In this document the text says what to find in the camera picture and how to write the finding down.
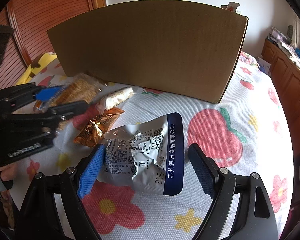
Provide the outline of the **person left hand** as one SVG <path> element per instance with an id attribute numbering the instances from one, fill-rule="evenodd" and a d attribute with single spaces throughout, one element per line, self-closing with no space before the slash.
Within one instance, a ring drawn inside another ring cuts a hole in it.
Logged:
<path id="1" fill-rule="evenodd" d="M 2 181 L 9 181 L 15 178 L 17 174 L 18 164 L 11 163 L 9 165 L 0 167 Z"/>

